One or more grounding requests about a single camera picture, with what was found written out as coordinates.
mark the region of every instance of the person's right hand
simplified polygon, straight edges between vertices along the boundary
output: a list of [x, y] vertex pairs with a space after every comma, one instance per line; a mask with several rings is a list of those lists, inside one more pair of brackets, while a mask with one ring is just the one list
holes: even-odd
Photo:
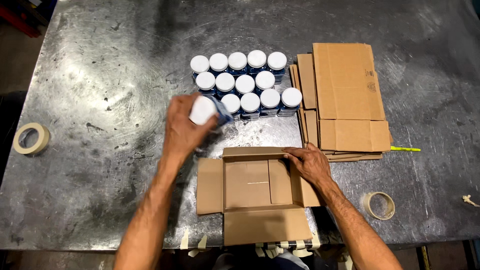
[[312, 143], [308, 143], [307, 148], [286, 147], [282, 151], [288, 153], [284, 157], [289, 159], [297, 167], [301, 177], [310, 183], [321, 186], [326, 181], [333, 181], [327, 157]]

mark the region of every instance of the yellow highlighter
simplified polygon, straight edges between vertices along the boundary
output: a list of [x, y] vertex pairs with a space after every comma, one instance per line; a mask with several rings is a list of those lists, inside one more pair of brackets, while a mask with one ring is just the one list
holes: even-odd
[[406, 147], [395, 147], [395, 146], [391, 146], [390, 150], [392, 150], [392, 151], [413, 151], [413, 152], [420, 152], [421, 151], [421, 149], [418, 149], [418, 148], [406, 148]]

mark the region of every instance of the masking tape roll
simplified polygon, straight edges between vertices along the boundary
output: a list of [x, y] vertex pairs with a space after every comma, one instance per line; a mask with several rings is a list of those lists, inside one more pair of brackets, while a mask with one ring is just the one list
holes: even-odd
[[[38, 132], [38, 140], [32, 147], [23, 148], [20, 146], [19, 143], [20, 135], [22, 135], [22, 133], [28, 129], [35, 129]], [[19, 128], [17, 130], [17, 133], [15, 133], [15, 137], [13, 138], [13, 149], [24, 155], [36, 154], [40, 152], [43, 148], [45, 148], [49, 138], [50, 132], [48, 131], [46, 126], [40, 125], [39, 123], [28, 123], [23, 127]]]
[[[385, 216], [377, 216], [372, 212], [372, 208], [370, 207], [370, 200], [372, 199], [372, 196], [375, 194], [379, 194], [383, 196], [387, 201], [387, 211]], [[393, 214], [395, 214], [395, 203], [393, 202], [392, 198], [389, 195], [383, 192], [367, 193], [367, 195], [365, 195], [365, 198], [363, 199], [363, 207], [365, 207], [365, 211], [367, 211], [369, 215], [383, 221], [389, 220], [390, 218], [392, 218]]]

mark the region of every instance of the jar with blue items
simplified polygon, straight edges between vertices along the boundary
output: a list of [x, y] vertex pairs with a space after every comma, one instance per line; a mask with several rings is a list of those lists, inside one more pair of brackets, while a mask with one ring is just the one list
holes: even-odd
[[262, 71], [258, 73], [255, 78], [255, 94], [261, 95], [262, 92], [266, 89], [273, 88], [275, 84], [275, 76], [270, 71]]
[[247, 93], [240, 99], [242, 121], [252, 121], [260, 117], [260, 98], [254, 93]]
[[237, 95], [241, 98], [243, 95], [253, 92], [255, 80], [249, 75], [242, 75], [235, 82], [235, 89], [237, 90]]
[[223, 53], [216, 53], [210, 56], [210, 72], [217, 77], [220, 73], [226, 72], [228, 67], [228, 58]]
[[240, 120], [240, 98], [233, 94], [225, 95], [222, 98], [222, 103], [227, 108], [228, 112], [232, 115], [233, 121]]
[[238, 78], [247, 74], [247, 57], [241, 52], [234, 52], [228, 57], [227, 72]]
[[221, 73], [215, 79], [216, 97], [222, 99], [225, 95], [235, 94], [235, 79], [230, 73]]
[[198, 96], [193, 103], [189, 118], [197, 125], [204, 125], [217, 112], [217, 127], [233, 122], [232, 115], [222, 102], [216, 100], [213, 96]]
[[198, 86], [198, 92], [201, 92], [202, 95], [208, 96], [215, 94], [215, 76], [210, 72], [202, 72], [198, 74], [195, 83]]
[[208, 61], [208, 58], [206, 58], [203, 55], [197, 55], [192, 58], [190, 61], [190, 67], [192, 68], [192, 76], [194, 79], [197, 78], [198, 74], [208, 71], [210, 68], [210, 63]]
[[291, 116], [300, 108], [300, 102], [302, 95], [300, 90], [296, 88], [287, 88], [282, 93], [282, 99], [280, 103], [280, 110], [278, 110], [278, 116]]
[[276, 51], [272, 52], [268, 56], [267, 66], [268, 71], [270, 71], [275, 76], [275, 84], [282, 83], [283, 75], [285, 74], [285, 66], [287, 65], [287, 57], [285, 54]]
[[267, 56], [261, 50], [253, 50], [247, 56], [247, 72], [254, 79], [258, 73], [267, 70]]
[[267, 89], [260, 95], [260, 117], [272, 117], [280, 109], [280, 94], [275, 89]]

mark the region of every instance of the scratched metal surface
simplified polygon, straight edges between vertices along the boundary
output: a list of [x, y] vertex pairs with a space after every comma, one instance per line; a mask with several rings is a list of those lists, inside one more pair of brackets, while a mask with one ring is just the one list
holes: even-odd
[[[391, 220], [366, 216], [388, 244], [477, 237], [478, 209], [461, 196], [480, 198], [479, 28], [469, 6], [451, 0], [59, 1], [19, 124], [42, 123], [51, 140], [34, 157], [10, 153], [0, 248], [116, 249], [156, 171], [168, 100], [194, 91], [190, 59], [263, 49], [292, 63], [313, 42], [371, 44], [395, 145], [422, 149], [332, 164], [346, 196], [365, 216], [366, 192], [393, 198]], [[287, 86], [285, 77], [279, 89]], [[270, 118], [209, 142], [177, 180], [164, 247], [178, 247], [187, 227], [190, 246], [204, 234], [222, 245], [221, 215], [195, 215], [198, 156], [299, 146], [300, 136], [295, 117]], [[331, 242], [327, 220], [317, 222]]]

